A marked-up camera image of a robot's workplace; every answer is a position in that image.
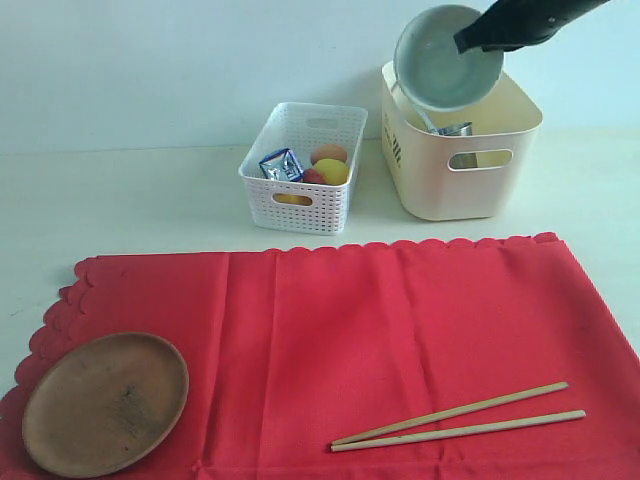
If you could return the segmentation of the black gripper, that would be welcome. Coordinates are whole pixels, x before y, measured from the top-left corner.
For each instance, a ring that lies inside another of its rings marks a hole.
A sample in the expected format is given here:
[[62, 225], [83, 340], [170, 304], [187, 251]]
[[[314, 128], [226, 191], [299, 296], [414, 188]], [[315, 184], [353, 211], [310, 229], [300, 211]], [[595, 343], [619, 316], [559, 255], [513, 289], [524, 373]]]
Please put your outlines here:
[[505, 10], [487, 10], [454, 35], [459, 53], [513, 52], [548, 41], [560, 29], [607, 3], [607, 0], [508, 1]]

